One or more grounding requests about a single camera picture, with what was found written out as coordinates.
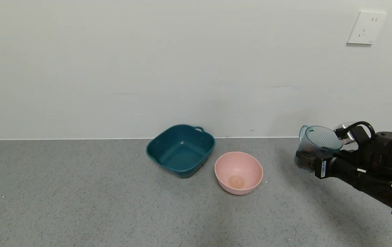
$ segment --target pink bowl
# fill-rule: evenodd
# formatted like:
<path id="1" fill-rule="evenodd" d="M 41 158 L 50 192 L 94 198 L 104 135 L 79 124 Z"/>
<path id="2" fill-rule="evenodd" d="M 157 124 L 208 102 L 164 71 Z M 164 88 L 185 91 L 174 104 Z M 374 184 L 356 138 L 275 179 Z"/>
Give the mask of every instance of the pink bowl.
<path id="1" fill-rule="evenodd" d="M 227 192 L 245 195 L 263 179 L 263 167 L 253 156 L 230 152 L 220 156 L 214 165 L 217 181 Z"/>

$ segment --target pitcher handle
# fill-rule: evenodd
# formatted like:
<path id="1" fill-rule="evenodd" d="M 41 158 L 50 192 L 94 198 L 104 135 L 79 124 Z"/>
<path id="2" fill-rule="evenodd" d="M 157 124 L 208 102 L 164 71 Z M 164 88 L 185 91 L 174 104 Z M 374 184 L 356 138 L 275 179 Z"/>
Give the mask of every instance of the pitcher handle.
<path id="1" fill-rule="evenodd" d="M 301 140 L 302 140 L 302 137 L 303 137 L 304 134 L 306 133 L 307 128 L 309 128 L 309 127 L 310 127 L 309 125 L 303 125 L 303 126 L 301 127 L 301 129 L 299 129 L 298 139 L 299 139 L 300 142 L 301 142 Z"/>

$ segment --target gray speckled floor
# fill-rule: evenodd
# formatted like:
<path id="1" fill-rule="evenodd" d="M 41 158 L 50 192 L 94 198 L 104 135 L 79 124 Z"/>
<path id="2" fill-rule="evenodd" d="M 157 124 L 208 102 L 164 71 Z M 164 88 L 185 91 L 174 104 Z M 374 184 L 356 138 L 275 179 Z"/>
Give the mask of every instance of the gray speckled floor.
<path id="1" fill-rule="evenodd" d="M 148 140 L 0 141 L 0 246 L 392 246 L 391 210 L 293 164 L 296 139 L 219 139 L 180 179 Z M 224 192 L 216 159 L 254 155 L 263 182 Z"/>

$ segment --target electrical outlet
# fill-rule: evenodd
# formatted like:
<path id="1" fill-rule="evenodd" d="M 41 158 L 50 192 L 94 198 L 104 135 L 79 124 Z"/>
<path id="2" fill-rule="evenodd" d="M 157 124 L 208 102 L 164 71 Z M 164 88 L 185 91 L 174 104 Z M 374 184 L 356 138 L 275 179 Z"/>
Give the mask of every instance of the electrical outlet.
<path id="1" fill-rule="evenodd" d="M 373 44 L 387 15 L 387 13 L 359 12 L 347 43 Z"/>

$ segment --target teal plastic basin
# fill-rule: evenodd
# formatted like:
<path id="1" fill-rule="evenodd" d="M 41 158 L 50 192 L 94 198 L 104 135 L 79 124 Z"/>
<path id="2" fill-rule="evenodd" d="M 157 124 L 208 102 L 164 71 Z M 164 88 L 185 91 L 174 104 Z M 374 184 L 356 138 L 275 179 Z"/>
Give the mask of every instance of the teal plastic basin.
<path id="1" fill-rule="evenodd" d="M 175 125 L 153 139 L 147 155 L 180 178 L 193 175 L 206 161 L 216 141 L 202 127 Z"/>

